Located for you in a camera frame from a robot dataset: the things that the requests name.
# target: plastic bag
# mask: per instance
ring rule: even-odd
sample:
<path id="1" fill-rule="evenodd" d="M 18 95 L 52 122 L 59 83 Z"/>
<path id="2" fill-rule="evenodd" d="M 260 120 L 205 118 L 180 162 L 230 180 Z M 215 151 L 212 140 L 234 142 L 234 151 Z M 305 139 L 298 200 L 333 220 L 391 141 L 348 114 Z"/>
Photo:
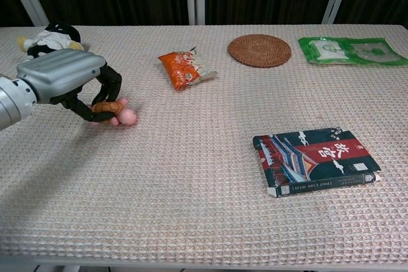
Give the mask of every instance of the plastic bag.
<path id="1" fill-rule="evenodd" d="M 159 57 L 166 68 L 174 89 L 183 90 L 189 85 L 215 78 L 216 71 L 209 71 L 195 48 L 188 52 L 172 52 Z"/>
<path id="2" fill-rule="evenodd" d="M 407 65 L 384 38 L 301 38 L 300 47 L 313 64 Z"/>

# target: round rattan coaster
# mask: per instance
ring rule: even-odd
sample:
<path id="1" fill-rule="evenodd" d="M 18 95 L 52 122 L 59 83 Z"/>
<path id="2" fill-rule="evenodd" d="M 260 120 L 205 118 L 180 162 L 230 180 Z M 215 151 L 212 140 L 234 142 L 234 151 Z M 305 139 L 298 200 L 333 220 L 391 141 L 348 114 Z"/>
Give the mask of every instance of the round rattan coaster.
<path id="1" fill-rule="evenodd" d="M 285 41 L 265 34 L 240 36 L 228 45 L 228 52 L 242 64 L 261 68 L 282 65 L 292 55 Z"/>

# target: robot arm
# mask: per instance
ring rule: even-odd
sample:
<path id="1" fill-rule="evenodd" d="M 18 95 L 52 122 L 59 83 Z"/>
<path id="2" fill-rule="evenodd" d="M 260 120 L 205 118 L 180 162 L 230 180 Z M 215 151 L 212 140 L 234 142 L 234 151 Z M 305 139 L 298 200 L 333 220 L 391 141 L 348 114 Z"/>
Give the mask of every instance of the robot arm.
<path id="1" fill-rule="evenodd" d="M 0 130 L 28 117 L 35 103 L 61 103 L 92 122 L 112 118 L 114 113 L 93 113 L 78 99 L 82 87 L 94 78 L 101 83 L 101 89 L 92 105 L 115 101 L 122 77 L 101 56 L 62 49 L 19 64 L 15 80 L 0 78 Z"/>

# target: white textured tablecloth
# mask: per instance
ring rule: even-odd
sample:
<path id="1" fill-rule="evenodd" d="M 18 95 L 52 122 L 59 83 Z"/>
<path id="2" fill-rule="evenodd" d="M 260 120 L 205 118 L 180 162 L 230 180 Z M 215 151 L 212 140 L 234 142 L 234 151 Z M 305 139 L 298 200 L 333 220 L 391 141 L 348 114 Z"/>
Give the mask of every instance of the white textured tablecloth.
<path id="1" fill-rule="evenodd" d="M 237 266 L 395 264 L 408 268 L 408 69 L 312 66 L 303 36 L 385 37 L 388 25 L 83 27 L 89 51 L 123 77 L 135 127 L 90 127 L 59 106 L 0 132 L 0 256 L 88 257 Z M 0 72 L 25 55 L 0 29 Z M 282 38 L 292 58 L 239 64 L 228 43 Z M 216 80 L 175 92 L 158 56 L 196 46 Z M 80 97 L 90 103 L 97 81 Z M 382 181 L 274 198 L 252 147 L 257 134 L 341 126 L 382 167 Z"/>

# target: red label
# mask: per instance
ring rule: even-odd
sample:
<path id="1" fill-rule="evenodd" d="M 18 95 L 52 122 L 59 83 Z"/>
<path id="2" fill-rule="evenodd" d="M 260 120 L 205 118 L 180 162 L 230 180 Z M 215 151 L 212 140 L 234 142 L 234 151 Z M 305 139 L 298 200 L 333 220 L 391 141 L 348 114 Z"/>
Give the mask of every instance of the red label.
<path id="1" fill-rule="evenodd" d="M 315 143 L 295 148 L 315 162 L 327 162 L 334 159 L 350 159 L 369 155 L 368 151 L 357 139 L 328 141 L 326 143 Z"/>

